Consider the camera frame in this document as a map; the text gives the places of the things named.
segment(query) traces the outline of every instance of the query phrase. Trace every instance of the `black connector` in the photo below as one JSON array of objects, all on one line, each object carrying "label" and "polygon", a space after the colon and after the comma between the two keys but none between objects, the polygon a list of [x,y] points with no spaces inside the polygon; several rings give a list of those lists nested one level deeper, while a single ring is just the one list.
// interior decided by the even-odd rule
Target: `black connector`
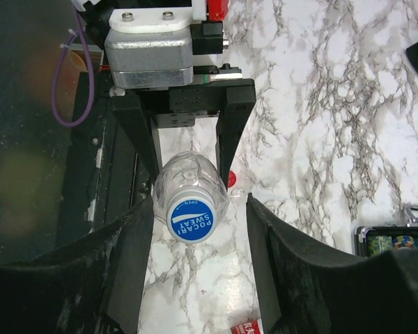
[{"label": "black connector", "polygon": [[86,23],[87,36],[102,50],[105,38],[110,31],[110,16],[115,8],[119,8],[116,0],[106,0],[93,5],[90,1],[84,3],[84,12],[79,12]]},{"label": "black connector", "polygon": [[190,33],[194,55],[223,53],[223,22],[191,24]]}]

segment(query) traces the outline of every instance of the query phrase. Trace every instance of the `blue bottle cap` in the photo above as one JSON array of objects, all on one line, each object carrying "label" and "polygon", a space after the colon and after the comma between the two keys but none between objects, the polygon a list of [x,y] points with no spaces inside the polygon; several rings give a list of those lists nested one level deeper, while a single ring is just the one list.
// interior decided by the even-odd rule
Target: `blue bottle cap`
[{"label": "blue bottle cap", "polygon": [[167,227],[181,242],[197,244],[206,240],[217,226],[212,196],[199,186],[176,190],[167,205]]}]

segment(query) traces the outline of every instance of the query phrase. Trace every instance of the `screw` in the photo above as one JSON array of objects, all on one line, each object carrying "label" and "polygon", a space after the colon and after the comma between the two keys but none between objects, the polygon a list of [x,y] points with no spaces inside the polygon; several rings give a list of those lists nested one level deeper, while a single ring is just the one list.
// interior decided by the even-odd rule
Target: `screw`
[{"label": "screw", "polygon": [[123,13],[123,21],[124,22],[131,22],[133,21],[133,14],[132,13]]},{"label": "screw", "polygon": [[113,96],[124,96],[125,95],[125,89],[124,88],[119,88],[116,86],[113,86],[110,88],[110,97]]},{"label": "screw", "polygon": [[164,12],[162,13],[162,19],[165,21],[173,20],[173,12]]}]

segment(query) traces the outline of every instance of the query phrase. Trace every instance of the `white mounting bracket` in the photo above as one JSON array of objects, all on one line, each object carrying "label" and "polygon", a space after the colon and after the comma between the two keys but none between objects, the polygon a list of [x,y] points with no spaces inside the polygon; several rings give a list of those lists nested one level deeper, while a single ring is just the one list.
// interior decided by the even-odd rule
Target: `white mounting bracket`
[{"label": "white mounting bracket", "polygon": [[206,21],[208,0],[192,0],[192,15],[195,21]]},{"label": "white mounting bracket", "polygon": [[[166,12],[173,13],[173,19],[164,19]],[[132,14],[131,21],[123,20],[125,13]],[[193,21],[192,7],[126,8],[115,9],[109,23],[120,33],[170,33],[186,28]]]}]

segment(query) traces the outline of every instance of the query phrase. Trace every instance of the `pocari sweat logo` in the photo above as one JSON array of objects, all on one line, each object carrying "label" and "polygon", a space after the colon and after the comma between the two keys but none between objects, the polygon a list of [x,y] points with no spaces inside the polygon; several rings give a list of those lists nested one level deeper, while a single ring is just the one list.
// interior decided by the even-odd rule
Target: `pocari sweat logo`
[{"label": "pocari sweat logo", "polygon": [[185,200],[176,206],[171,216],[173,231],[186,240],[204,238],[211,230],[214,216],[199,200]]}]

